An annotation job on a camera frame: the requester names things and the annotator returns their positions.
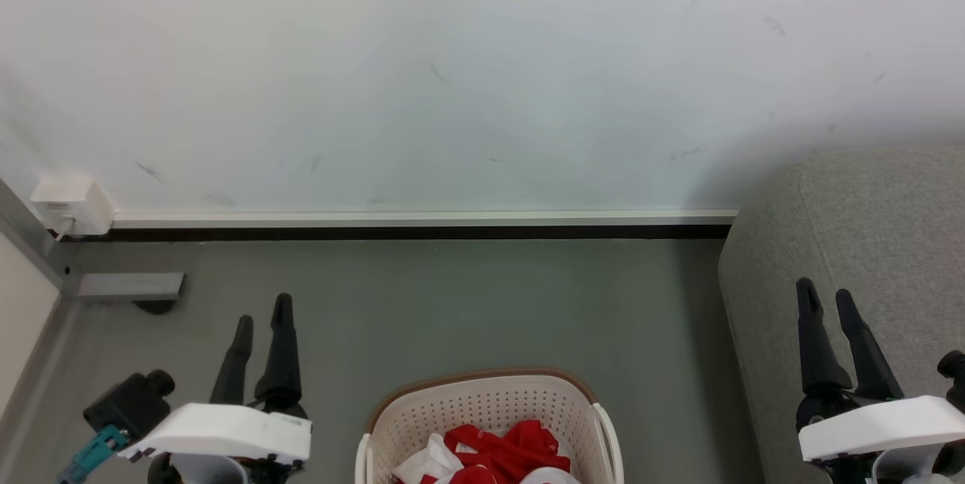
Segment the white wall socket box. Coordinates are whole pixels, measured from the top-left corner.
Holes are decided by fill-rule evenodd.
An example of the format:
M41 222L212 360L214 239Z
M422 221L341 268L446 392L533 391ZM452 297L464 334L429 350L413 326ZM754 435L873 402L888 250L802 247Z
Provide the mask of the white wall socket box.
M82 174L41 178L30 195L45 228L69 236L99 236L112 228L116 210L92 178Z

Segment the white and black baseboard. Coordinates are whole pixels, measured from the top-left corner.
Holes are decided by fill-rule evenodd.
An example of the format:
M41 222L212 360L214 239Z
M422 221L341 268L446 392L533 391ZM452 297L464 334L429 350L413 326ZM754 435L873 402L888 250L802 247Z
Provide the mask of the white and black baseboard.
M724 239L737 210L118 213L116 241Z

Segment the beige door panel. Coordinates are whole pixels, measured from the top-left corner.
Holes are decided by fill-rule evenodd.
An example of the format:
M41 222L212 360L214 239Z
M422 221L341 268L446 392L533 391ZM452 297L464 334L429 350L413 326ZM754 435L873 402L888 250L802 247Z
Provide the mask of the beige door panel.
M59 295L44 272L0 233L0 420Z

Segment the white perforated laundry basket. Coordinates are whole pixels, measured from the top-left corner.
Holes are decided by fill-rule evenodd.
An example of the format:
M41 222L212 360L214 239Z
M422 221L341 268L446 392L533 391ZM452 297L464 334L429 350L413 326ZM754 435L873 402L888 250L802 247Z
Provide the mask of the white perforated laundry basket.
M580 484L625 484L623 453L606 409L585 381L551 368L507 368L417 382L390 394L369 419L354 484L396 484L391 471L432 433L463 424L510 431L537 420L559 441Z

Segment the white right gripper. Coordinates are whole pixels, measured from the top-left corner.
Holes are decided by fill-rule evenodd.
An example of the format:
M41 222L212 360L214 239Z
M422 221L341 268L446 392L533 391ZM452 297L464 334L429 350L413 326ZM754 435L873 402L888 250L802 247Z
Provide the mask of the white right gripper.
M853 384L835 357L810 278L797 280L797 299L801 385L807 397L795 423L806 462L883 455L890 463L965 463L965 392L903 398L851 292L838 289L835 305L857 378L855 395L840 392Z

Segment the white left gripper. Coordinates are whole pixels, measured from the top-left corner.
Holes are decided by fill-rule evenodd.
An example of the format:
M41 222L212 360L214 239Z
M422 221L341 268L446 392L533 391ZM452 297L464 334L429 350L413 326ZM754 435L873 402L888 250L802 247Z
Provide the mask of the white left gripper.
M175 409L118 456L214 455L272 458L279 464L309 460L311 422L305 419L307 413L300 404L302 381L292 296L279 294L271 316L268 360L254 394L255 404L263 412L238 406L244 405L246 366L254 344L253 322L247 314L239 318L211 391L211 404L187 403Z

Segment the red and white jersey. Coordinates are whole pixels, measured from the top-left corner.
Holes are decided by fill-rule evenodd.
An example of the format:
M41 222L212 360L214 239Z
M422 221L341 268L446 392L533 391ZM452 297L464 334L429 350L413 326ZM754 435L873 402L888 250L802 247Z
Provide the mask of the red and white jersey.
M472 424L432 433L392 477L394 484L581 484L538 420L520 420L504 433Z

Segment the grey fabric sofa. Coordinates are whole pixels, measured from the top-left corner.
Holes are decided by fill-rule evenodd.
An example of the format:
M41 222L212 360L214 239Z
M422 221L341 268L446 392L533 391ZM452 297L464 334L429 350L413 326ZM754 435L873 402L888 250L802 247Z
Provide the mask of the grey fabric sofa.
M810 278L835 356L853 372L835 308L851 292L909 397L944 396L965 351L965 147L814 155L739 209L719 281L766 484L830 484L800 453L796 281Z

